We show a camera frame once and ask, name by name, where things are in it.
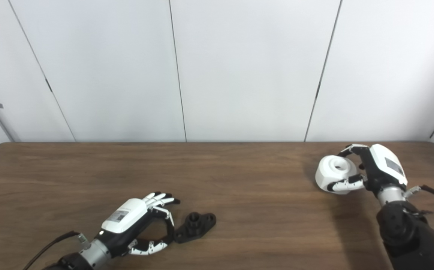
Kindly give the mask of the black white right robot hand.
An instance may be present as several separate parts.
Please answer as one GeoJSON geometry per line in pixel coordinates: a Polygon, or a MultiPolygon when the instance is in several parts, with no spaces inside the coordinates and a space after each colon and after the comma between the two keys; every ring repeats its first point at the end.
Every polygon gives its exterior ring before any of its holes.
{"type": "Polygon", "coordinates": [[[366,189],[376,197],[384,194],[390,198],[392,192],[399,191],[397,200],[404,199],[408,185],[398,157],[380,144],[350,144],[337,155],[323,157],[315,181],[323,191],[339,195],[366,189]]]}

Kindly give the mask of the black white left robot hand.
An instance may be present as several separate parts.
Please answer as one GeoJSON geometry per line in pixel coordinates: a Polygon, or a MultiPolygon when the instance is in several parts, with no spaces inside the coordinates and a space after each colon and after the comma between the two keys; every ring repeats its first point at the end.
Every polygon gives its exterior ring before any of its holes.
{"type": "Polygon", "coordinates": [[[174,219],[166,209],[170,204],[180,204],[171,193],[152,192],[143,198],[131,198],[103,222],[95,238],[107,248],[111,258],[160,252],[174,241],[174,219]],[[157,219],[164,221],[167,234],[156,240],[139,238],[157,219]]]}

